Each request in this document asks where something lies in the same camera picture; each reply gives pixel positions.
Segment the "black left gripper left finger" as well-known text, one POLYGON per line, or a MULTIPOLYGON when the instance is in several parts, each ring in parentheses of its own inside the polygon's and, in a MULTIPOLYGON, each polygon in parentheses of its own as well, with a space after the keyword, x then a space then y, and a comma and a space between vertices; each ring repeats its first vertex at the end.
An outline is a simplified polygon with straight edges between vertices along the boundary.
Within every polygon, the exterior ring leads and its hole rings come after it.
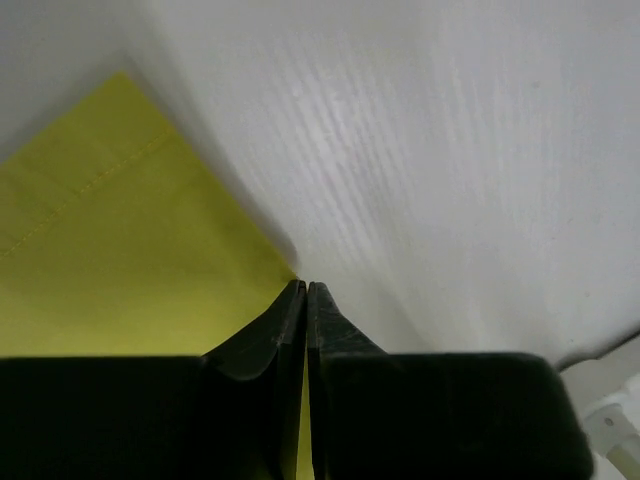
POLYGON ((201 356, 7 358, 5 479, 292 479, 306 286, 201 356))

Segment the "yellow-green trousers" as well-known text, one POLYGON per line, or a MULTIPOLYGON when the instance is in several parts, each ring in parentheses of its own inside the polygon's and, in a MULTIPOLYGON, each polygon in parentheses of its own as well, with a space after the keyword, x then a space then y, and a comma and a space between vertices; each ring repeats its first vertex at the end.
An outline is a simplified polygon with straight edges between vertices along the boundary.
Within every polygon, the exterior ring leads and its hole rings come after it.
POLYGON ((122 73, 1 167, 1 363, 201 356, 293 280, 122 73))

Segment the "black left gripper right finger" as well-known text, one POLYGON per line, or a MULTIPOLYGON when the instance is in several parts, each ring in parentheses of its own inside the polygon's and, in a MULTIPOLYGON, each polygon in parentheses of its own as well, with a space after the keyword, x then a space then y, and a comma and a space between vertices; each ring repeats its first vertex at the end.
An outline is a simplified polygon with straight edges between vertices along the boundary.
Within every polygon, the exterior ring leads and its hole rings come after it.
POLYGON ((319 479, 589 479, 594 461, 559 374, 518 352, 391 354, 307 296, 319 479))

